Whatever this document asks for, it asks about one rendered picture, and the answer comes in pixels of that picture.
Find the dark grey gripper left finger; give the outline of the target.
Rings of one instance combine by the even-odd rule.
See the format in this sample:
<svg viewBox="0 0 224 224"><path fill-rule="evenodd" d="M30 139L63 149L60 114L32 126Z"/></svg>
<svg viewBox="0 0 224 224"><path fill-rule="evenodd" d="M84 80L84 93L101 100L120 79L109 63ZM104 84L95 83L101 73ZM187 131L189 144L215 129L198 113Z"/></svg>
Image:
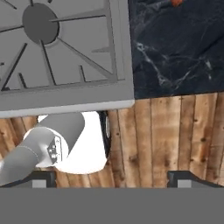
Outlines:
<svg viewBox="0 0 224 224"><path fill-rule="evenodd" d="M55 188L56 174L54 171L33 171L22 180L5 185L5 187L17 188Z"/></svg>

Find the grey hob with grates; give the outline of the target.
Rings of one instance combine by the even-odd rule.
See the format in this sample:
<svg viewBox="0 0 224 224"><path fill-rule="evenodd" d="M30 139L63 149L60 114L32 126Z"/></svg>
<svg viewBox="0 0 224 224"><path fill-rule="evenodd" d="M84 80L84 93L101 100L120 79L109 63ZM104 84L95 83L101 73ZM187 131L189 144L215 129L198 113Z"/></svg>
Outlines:
<svg viewBox="0 0 224 224"><path fill-rule="evenodd" d="M130 0L0 0L0 118L134 101Z"/></svg>

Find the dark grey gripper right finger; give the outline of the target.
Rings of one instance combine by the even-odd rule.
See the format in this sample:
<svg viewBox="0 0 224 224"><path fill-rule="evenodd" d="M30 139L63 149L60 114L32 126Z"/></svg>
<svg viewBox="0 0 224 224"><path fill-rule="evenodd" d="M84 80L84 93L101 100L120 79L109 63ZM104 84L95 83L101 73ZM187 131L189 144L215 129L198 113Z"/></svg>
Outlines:
<svg viewBox="0 0 224 224"><path fill-rule="evenodd" d="M215 184L201 179L190 171L168 171L167 178L167 186L170 188L224 188L224 185Z"/></svg>

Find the white and grey round thing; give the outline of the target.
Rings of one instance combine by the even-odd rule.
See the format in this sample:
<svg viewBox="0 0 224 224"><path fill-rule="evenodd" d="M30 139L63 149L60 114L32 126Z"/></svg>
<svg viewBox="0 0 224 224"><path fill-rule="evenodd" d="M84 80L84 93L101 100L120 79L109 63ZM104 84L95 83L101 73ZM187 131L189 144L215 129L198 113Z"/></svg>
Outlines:
<svg viewBox="0 0 224 224"><path fill-rule="evenodd" d="M108 162L110 145L102 111L45 115L0 160L0 187L24 182L37 168L78 175L98 172Z"/></svg>

